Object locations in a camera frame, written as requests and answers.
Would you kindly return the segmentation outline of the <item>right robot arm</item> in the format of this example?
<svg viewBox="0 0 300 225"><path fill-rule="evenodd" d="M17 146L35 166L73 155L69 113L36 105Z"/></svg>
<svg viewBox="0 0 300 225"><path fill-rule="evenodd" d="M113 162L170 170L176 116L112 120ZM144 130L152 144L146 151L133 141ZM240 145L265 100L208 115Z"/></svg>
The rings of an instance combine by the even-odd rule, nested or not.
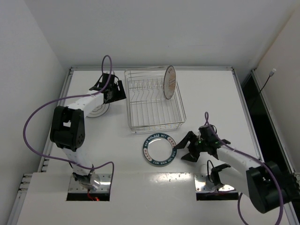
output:
<svg viewBox="0 0 300 225"><path fill-rule="evenodd" d="M217 188L233 187L245 194L260 213L299 200L300 186L294 175L281 171L272 161L264 163L238 152L230 144L218 137L213 125L204 125L199 127L199 135L189 131L173 149L187 148L188 153L182 159L189 162L197 162L202 152L222 161L208 175L209 184Z"/></svg>

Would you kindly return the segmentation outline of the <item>orange sunburst plate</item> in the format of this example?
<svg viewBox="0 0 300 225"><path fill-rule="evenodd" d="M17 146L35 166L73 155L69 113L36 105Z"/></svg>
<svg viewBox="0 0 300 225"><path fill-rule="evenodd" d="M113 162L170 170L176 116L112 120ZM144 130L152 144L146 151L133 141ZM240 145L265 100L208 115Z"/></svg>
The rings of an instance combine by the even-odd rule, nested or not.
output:
<svg viewBox="0 0 300 225"><path fill-rule="evenodd" d="M166 99L171 99L176 88L176 71L174 66L170 65L165 71L163 90Z"/></svg>

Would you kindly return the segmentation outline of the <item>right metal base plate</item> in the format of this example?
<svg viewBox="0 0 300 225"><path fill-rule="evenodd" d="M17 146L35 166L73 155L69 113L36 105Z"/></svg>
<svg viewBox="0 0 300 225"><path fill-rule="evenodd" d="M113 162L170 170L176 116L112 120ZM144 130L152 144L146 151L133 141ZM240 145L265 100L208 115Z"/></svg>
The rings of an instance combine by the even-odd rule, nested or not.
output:
<svg viewBox="0 0 300 225"><path fill-rule="evenodd" d="M220 193L234 193L234 189L230 185L218 185L215 186L212 182L209 181L207 174L198 173L194 175L195 180L195 191L197 194L220 194Z"/></svg>

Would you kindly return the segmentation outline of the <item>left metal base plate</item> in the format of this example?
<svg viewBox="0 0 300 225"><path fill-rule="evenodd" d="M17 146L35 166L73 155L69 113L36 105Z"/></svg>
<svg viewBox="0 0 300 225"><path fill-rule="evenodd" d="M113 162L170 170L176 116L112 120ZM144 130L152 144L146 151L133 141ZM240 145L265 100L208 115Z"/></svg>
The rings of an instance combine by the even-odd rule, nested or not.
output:
<svg viewBox="0 0 300 225"><path fill-rule="evenodd" d="M111 174L90 174L88 176L77 177L71 176L68 192L81 194L88 190L92 193L108 193L111 185Z"/></svg>

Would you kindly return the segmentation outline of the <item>dark teal rimmed plate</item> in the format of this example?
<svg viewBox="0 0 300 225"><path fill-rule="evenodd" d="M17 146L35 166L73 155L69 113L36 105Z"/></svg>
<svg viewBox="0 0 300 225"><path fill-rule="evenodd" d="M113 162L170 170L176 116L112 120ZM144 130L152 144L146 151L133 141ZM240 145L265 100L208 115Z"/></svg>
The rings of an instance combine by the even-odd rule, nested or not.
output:
<svg viewBox="0 0 300 225"><path fill-rule="evenodd" d="M142 154L152 166L167 166L176 158L175 145L176 142L171 136L155 133L145 139L142 145Z"/></svg>

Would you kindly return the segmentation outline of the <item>metal base plate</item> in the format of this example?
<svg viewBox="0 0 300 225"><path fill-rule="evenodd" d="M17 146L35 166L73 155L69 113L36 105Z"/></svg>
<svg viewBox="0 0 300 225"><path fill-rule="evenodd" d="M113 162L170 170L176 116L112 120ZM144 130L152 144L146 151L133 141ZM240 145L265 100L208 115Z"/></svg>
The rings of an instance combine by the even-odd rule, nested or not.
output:
<svg viewBox="0 0 300 225"><path fill-rule="evenodd" d="M90 174L88 176L77 177L71 176L68 192L81 194L88 190L92 193L108 193L111 185L111 174Z"/></svg>
<svg viewBox="0 0 300 225"><path fill-rule="evenodd" d="M212 182L209 181L207 174L198 173L194 175L195 180L195 191L197 194L220 194L220 193L234 193L234 189L230 185L218 185L215 186Z"/></svg>

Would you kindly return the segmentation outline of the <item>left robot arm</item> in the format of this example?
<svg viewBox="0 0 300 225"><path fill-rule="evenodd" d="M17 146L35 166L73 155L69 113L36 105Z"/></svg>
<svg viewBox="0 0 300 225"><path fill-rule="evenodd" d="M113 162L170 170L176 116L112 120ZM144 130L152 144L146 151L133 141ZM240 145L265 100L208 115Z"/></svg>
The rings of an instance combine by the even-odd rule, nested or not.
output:
<svg viewBox="0 0 300 225"><path fill-rule="evenodd" d="M88 190L95 191L100 187L100 177L95 174L95 167L82 147L85 119L101 116L110 103L125 98L122 81L115 73L103 73L85 97L54 109L50 140L67 156L75 181Z"/></svg>

